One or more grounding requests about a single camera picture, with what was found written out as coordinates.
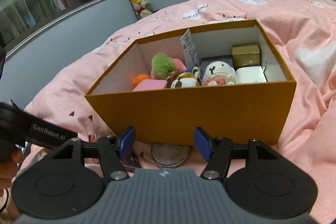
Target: pink small box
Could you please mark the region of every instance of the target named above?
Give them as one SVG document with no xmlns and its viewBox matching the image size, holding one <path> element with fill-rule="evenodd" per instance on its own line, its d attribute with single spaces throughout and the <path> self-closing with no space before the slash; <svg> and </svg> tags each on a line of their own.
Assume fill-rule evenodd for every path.
<svg viewBox="0 0 336 224">
<path fill-rule="evenodd" d="M 141 90 L 162 90 L 167 87 L 166 80 L 153 80 L 145 79 L 142 80 L 139 85 L 137 85 L 132 91 L 141 91 Z"/>
</svg>

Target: bed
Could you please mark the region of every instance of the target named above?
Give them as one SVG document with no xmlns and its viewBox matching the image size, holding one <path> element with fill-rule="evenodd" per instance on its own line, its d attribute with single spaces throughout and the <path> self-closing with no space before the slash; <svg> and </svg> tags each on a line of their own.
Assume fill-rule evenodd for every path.
<svg viewBox="0 0 336 224">
<path fill-rule="evenodd" d="M 79 133 L 85 141 L 110 129 L 84 94 L 135 39 L 218 21 L 258 19 L 297 81 L 296 93 L 277 145 L 279 153 L 307 172 L 318 185 L 311 215 L 327 224 L 336 217 L 336 2 L 331 0 L 191 0 L 162 9 L 112 34 L 101 47 L 64 68 L 26 107 L 48 122 Z M 134 151 L 143 168 L 157 168 L 148 143 Z M 45 153 L 32 147 L 22 168 Z M 193 148 L 183 168 L 200 174 L 206 163 Z M 244 166 L 234 160 L 229 175 Z M 88 167 L 99 172 L 93 162 Z"/>
</svg>

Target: circular pad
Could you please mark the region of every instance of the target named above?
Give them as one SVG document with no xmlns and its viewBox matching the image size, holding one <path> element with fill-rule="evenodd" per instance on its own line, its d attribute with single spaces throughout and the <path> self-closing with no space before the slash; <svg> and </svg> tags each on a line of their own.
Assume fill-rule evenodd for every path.
<svg viewBox="0 0 336 224">
<path fill-rule="evenodd" d="M 17 177 L 12 196 L 20 213 L 40 219 L 60 219 L 90 208 L 104 188 L 102 179 L 80 163 L 42 160 Z"/>
<path fill-rule="evenodd" d="M 229 197 L 244 210 L 266 218 L 287 219 L 311 210 L 317 187 L 293 164 L 258 161 L 233 173 L 226 182 Z"/>
</svg>

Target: white knitted toy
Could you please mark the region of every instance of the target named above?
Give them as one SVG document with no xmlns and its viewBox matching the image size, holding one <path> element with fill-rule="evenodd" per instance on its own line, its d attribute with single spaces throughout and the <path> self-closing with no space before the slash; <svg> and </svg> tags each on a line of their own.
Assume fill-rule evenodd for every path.
<svg viewBox="0 0 336 224">
<path fill-rule="evenodd" d="M 203 85 L 233 85 L 237 82 L 235 70 L 222 61 L 210 63 L 203 75 Z"/>
</svg>

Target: metal screw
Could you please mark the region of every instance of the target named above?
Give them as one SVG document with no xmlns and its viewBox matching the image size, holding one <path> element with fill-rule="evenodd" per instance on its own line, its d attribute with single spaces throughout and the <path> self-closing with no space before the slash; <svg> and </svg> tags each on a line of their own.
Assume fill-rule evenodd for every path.
<svg viewBox="0 0 336 224">
<path fill-rule="evenodd" d="M 127 173 L 124 171 L 114 171 L 110 174 L 113 180 L 123 180 L 127 177 Z"/>
<path fill-rule="evenodd" d="M 214 170 L 208 170 L 204 172 L 203 177 L 206 179 L 217 179 L 219 178 L 219 173 Z"/>
</svg>

